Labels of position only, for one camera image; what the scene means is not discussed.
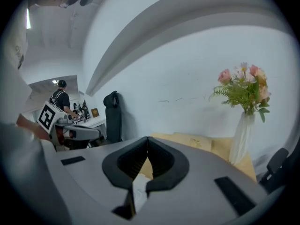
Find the person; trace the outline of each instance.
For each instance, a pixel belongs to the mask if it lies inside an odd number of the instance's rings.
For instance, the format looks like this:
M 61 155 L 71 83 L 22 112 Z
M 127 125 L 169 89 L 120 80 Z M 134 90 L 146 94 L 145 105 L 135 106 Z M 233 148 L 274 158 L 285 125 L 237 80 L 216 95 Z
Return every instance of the person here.
M 36 137 L 49 140 L 48 133 L 41 126 L 20 114 L 31 94 L 31 88 L 18 73 L 22 69 L 27 50 L 27 9 L 35 4 L 67 8 L 77 1 L 24 0 L 12 15 L 0 40 L 0 95 L 5 98 L 0 103 L 0 122 L 16 123 L 19 127 L 32 131 Z
M 53 102 L 54 98 L 57 98 L 57 106 L 64 112 L 70 114 L 72 117 L 77 117 L 77 114 L 70 109 L 69 95 L 65 92 L 67 83 L 65 80 L 59 80 L 58 89 L 53 93 L 49 102 Z

